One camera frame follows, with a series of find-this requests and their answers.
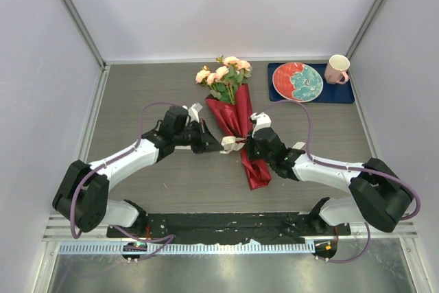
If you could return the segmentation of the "cream ribbon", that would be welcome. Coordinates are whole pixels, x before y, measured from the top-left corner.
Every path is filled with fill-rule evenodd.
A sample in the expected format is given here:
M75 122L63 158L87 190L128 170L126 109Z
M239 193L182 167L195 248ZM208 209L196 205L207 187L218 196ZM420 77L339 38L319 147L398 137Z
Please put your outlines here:
M229 154L231 152L240 151L246 143L246 139L239 137L227 136L222 139L221 145L223 147L223 151L220 151L222 154ZM294 149L302 149L305 146L305 142L297 142L293 148ZM191 147L188 146L176 146L177 150L190 150Z

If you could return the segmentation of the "dark red wrapping paper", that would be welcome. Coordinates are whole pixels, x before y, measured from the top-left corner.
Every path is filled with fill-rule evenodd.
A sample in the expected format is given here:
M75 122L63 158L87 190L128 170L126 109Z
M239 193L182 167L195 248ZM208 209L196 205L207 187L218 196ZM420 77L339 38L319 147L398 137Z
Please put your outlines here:
M235 93L235 105L221 102L212 95L205 99L218 127L226 136L246 138L252 130L250 116L253 114L250 91L247 84L239 87ZM267 186L272 177L263 160L251 161L247 152L240 151L241 164L244 167L251 190Z

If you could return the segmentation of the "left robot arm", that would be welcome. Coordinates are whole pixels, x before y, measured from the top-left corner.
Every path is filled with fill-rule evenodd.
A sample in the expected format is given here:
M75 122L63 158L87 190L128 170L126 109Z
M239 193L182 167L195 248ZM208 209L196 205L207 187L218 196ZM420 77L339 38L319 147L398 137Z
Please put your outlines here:
M147 212L129 200L108 197L118 183L137 171L152 166L174 152L190 147L194 154L219 152L224 148L200 118L200 104L171 105L162 120L123 150L100 161L70 164L53 199L52 207L70 222L73 238L99 225L118 227L130 237L141 236Z

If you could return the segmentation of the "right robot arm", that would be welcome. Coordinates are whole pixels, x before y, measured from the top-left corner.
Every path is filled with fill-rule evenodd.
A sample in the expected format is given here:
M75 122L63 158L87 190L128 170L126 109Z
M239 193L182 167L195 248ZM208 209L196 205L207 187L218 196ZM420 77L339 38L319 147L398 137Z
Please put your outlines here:
M414 199L379 159L343 163L309 156L300 148L286 147L272 128L251 132L245 149L250 160L264 161L281 178L319 183L350 195L329 198L317 206L317 213L309 218L309 224L319 235L345 222L366 222L377 230L391 233Z

